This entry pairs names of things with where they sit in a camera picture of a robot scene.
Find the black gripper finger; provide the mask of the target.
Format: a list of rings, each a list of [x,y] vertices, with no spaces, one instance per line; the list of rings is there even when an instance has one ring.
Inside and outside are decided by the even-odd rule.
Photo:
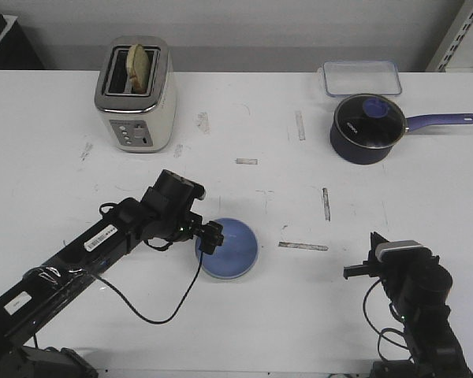
[[[382,262],[384,253],[389,251],[389,240],[377,232],[372,232],[370,235],[370,241],[371,249],[368,252],[368,261]]]
[[[209,221],[201,227],[199,234],[199,250],[205,254],[213,254],[218,246],[223,244],[223,226],[215,221]]]

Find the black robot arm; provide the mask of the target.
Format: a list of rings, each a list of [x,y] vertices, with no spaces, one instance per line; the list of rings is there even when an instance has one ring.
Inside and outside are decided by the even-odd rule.
[[[371,377],[472,377],[462,347],[451,329],[445,304],[453,285],[439,257],[414,240],[391,242],[371,233],[368,258],[344,268],[343,277],[377,277],[390,300],[389,309],[403,330],[410,357],[373,363]]]
[[[37,332],[120,258],[154,238],[168,246],[198,236],[201,251],[222,245],[223,227],[191,211],[202,185],[163,170],[141,200],[104,203],[102,218],[0,296],[0,377],[97,377],[69,348],[26,346]]]

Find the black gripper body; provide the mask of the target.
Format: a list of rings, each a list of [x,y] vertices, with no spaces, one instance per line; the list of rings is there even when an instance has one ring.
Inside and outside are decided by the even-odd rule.
[[[149,187],[140,204],[146,209],[147,219],[141,238],[163,239],[169,243],[192,239],[201,227],[202,217],[191,211],[195,199],[186,199],[175,172],[163,169],[152,187]]]
[[[343,277],[378,277],[387,295],[399,295],[404,284],[405,268],[406,253],[391,251],[384,253],[381,260],[371,255],[360,265],[344,267]]]

